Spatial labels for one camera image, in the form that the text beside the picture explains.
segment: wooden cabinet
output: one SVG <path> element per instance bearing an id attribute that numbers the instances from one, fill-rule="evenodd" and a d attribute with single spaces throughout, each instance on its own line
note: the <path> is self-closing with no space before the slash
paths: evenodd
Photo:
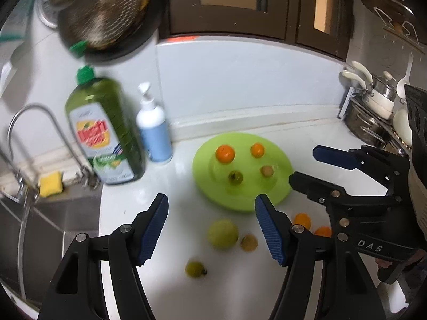
<path id="1" fill-rule="evenodd" d="M 353 0 L 170 0 L 159 35 L 262 37 L 345 59 Z"/>
<path id="2" fill-rule="evenodd" d="M 295 43 L 346 59 L 353 29 L 353 0 L 300 0 Z"/>

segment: blue gripper pad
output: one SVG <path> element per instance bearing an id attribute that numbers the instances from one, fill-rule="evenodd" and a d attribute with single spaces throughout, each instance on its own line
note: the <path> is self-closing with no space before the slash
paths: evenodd
<path id="1" fill-rule="evenodd" d="M 276 210 L 266 195 L 257 196 L 255 199 L 255 213 L 267 242 L 268 249 L 274 260 L 284 266 L 286 263 L 286 254 L 283 251 L 283 237 L 270 213 L 272 210 L 276 213 Z"/>
<path id="2" fill-rule="evenodd" d="M 348 151 L 318 145 L 313 149 L 313 157 L 320 162 L 343 169 L 353 170 L 359 167 L 359 161 Z"/>
<path id="3" fill-rule="evenodd" d="M 160 201 L 156 201 L 159 196 L 162 196 Z M 149 214 L 152 206 L 157 206 L 157 208 L 155 208 L 155 212 L 152 214 L 147 228 L 141 237 L 141 251 L 138 256 L 138 261 L 141 265 L 151 258 L 169 212 L 169 203 L 167 197 L 163 194 L 157 195 L 156 199 L 145 213 Z"/>

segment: hand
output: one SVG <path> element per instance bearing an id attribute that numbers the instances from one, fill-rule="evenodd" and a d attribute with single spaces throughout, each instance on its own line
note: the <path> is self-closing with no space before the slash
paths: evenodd
<path id="1" fill-rule="evenodd" d="M 406 261 L 406 266 L 421 260 L 426 255 L 427 253 L 424 250 L 418 249 L 417 252 L 414 255 L 412 255 L 408 261 Z M 380 258 L 375 258 L 375 262 L 377 263 L 379 268 L 388 268 L 392 264 L 392 262 L 381 260 Z"/>

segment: green bottle cap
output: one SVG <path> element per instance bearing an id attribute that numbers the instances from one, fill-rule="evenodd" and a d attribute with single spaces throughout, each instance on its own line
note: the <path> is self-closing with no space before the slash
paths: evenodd
<path id="1" fill-rule="evenodd" d="M 93 71 L 93 68 L 90 66 L 82 67 L 77 71 L 77 82 L 79 85 L 83 85 L 94 78 L 95 78 L 95 72 Z"/>
<path id="2" fill-rule="evenodd" d="M 73 54 L 77 59 L 81 58 L 83 55 L 85 55 L 86 48 L 88 46 L 87 41 L 80 41 L 75 44 L 73 44 L 70 49 L 68 49 L 71 54 Z"/>

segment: saucepan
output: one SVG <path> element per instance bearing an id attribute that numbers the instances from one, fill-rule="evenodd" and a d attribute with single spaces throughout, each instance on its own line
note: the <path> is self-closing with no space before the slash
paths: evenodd
<path id="1" fill-rule="evenodd" d="M 344 121 L 349 130 L 366 144 L 383 149 L 390 139 L 390 135 L 378 120 L 364 112 L 353 101 L 350 102 Z"/>
<path id="2" fill-rule="evenodd" d="M 365 90 L 363 102 L 368 108 L 381 118 L 385 120 L 390 119 L 396 97 L 396 91 L 392 85 L 393 76 L 387 71 L 384 71 L 383 77 L 376 76 L 375 74 L 371 74 L 361 63 L 357 61 L 352 61 L 351 63 L 355 69 L 364 74 L 366 79 L 363 80 L 357 74 L 347 70 L 342 71 L 341 74 L 346 78 L 354 79 L 360 83 L 361 87 Z"/>

